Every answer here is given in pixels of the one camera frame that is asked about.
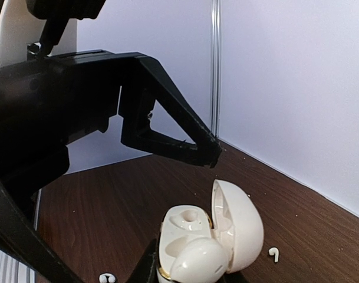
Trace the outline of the cream rounded earbud charging case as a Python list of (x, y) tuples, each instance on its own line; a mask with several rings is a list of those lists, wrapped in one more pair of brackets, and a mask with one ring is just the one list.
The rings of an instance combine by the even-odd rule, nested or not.
[(170, 208), (157, 241), (157, 279), (174, 282), (170, 268), (183, 248), (197, 238), (217, 240), (229, 256), (226, 272), (239, 272), (259, 256), (264, 243), (264, 226), (250, 197), (237, 185), (214, 180), (211, 214), (193, 205)]

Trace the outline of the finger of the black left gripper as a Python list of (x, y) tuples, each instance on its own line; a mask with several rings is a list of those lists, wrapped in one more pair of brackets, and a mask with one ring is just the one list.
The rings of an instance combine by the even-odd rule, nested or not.
[(0, 249), (49, 282), (82, 282), (37, 234), (0, 181)]
[[(161, 63), (139, 54), (126, 58), (118, 114), (123, 118), (121, 143), (195, 166), (214, 168), (222, 153), (218, 139), (185, 100)], [(151, 128), (159, 103), (192, 139), (177, 140)]]

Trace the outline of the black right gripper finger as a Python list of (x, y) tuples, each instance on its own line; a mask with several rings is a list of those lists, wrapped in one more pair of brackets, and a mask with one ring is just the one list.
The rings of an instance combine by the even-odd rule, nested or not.
[(129, 283), (157, 282), (157, 239), (153, 239), (145, 249), (139, 262), (129, 277)]

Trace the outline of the cream clip-on earbud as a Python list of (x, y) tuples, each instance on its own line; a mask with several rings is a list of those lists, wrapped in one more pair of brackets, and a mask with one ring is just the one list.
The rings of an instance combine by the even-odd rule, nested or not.
[(212, 238), (190, 241), (170, 268), (174, 282), (216, 282), (229, 265), (228, 253)]

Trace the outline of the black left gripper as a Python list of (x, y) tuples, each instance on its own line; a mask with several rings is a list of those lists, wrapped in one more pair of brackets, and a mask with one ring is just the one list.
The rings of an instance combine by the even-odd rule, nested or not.
[(70, 143), (107, 131), (139, 58), (97, 50), (0, 68), (0, 180), (16, 205), (68, 170)]

